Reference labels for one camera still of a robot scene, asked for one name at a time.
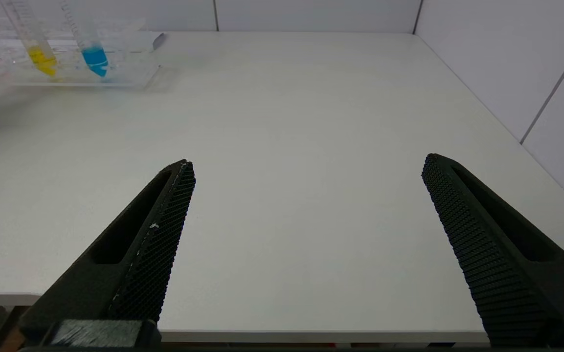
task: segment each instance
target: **tube with yellow liquid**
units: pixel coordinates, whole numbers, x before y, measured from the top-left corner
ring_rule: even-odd
[[[54,76],[58,64],[56,56],[27,0],[0,0],[0,3],[6,10],[34,66],[48,76]]]

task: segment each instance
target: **plastic tube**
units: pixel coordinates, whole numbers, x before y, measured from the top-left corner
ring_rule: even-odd
[[[40,24],[27,0],[0,0],[19,39],[29,54],[34,66],[43,73],[56,74],[56,56],[41,31]]]
[[[65,18],[67,18],[73,37],[78,42],[78,47],[80,47],[88,68],[98,76],[106,76],[108,58],[99,40],[90,12],[79,0],[60,0],[60,6],[65,12]]]

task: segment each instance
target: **yellow liquid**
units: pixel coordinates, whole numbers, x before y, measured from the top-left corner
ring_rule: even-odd
[[[27,49],[27,53],[38,70],[48,74],[49,76],[54,76],[56,74],[56,65],[58,64],[56,56],[45,56],[43,50],[41,50],[41,47],[38,45]]]

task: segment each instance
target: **tube with blue liquid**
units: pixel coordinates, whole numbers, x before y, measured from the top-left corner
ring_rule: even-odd
[[[80,0],[60,0],[60,6],[88,68],[98,76],[105,77],[108,58],[88,9]]]

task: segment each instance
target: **white table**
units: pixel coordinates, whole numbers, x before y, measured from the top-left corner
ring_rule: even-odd
[[[487,341],[430,152],[564,248],[564,191],[416,36],[170,33],[158,57],[148,91],[0,98],[0,305],[33,303],[181,158],[166,341]]]

